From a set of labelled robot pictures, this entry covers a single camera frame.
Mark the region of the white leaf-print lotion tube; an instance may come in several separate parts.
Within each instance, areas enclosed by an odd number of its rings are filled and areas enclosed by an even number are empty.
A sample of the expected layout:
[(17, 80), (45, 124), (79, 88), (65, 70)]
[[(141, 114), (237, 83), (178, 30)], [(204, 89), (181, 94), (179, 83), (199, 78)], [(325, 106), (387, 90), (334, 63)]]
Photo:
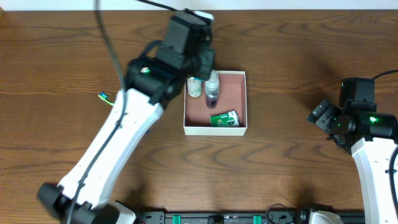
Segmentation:
[(187, 93), (192, 98), (199, 98), (202, 94), (202, 81), (191, 77), (187, 80)]

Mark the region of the clear pump spray bottle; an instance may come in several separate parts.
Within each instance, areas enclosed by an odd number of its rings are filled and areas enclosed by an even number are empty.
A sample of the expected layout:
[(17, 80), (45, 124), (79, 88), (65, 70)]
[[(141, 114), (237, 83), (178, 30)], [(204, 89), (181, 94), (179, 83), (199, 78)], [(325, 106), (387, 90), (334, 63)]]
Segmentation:
[(216, 71), (212, 70), (209, 79), (205, 81), (206, 105), (209, 109), (216, 108), (218, 104), (219, 91), (219, 75)]

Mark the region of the white box with red interior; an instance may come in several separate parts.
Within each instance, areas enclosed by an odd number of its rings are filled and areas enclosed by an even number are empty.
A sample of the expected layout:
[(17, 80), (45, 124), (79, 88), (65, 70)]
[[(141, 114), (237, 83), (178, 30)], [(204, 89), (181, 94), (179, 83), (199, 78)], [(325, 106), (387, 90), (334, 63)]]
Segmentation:
[[(248, 128), (246, 73), (242, 71), (219, 71), (220, 97), (214, 109), (206, 106), (206, 96), (192, 98), (184, 88), (183, 128), (187, 136), (243, 136)], [(213, 127), (210, 116), (234, 110), (239, 126)]]

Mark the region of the green and white soap packet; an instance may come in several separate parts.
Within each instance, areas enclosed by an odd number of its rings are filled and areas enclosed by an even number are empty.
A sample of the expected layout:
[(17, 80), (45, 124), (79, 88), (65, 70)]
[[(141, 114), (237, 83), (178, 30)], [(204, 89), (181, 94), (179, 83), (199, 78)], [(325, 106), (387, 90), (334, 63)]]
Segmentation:
[(239, 116), (235, 110), (210, 116), (211, 126), (216, 128), (239, 127)]

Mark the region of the green and white toothbrush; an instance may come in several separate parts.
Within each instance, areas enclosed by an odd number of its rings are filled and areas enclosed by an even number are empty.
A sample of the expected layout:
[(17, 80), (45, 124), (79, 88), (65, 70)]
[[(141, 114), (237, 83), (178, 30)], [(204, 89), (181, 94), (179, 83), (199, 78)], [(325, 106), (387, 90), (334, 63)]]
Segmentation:
[(104, 93), (103, 91), (98, 94), (98, 97), (101, 100), (105, 101), (107, 104), (114, 106), (114, 103), (112, 101), (108, 100), (108, 95), (106, 93)]

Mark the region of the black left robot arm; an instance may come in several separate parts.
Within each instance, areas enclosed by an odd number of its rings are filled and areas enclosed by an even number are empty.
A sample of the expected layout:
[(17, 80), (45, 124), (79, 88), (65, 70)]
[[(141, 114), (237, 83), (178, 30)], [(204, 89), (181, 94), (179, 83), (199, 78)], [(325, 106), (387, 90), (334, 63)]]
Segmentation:
[(136, 213), (111, 203), (114, 185), (149, 128), (162, 116), (190, 77), (207, 80), (215, 51), (196, 46), (176, 50), (159, 45), (148, 57), (149, 44), (132, 59), (104, 125), (75, 167), (58, 184), (44, 183), (37, 196), (60, 223), (134, 223)]

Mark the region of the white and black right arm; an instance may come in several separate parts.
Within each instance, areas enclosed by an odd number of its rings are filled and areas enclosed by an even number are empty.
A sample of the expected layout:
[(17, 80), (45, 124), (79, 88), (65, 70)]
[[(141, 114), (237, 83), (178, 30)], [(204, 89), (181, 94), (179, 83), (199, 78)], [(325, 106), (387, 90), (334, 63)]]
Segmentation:
[(393, 114), (337, 107), (323, 100), (307, 117), (354, 159), (366, 223), (397, 223), (397, 118)]

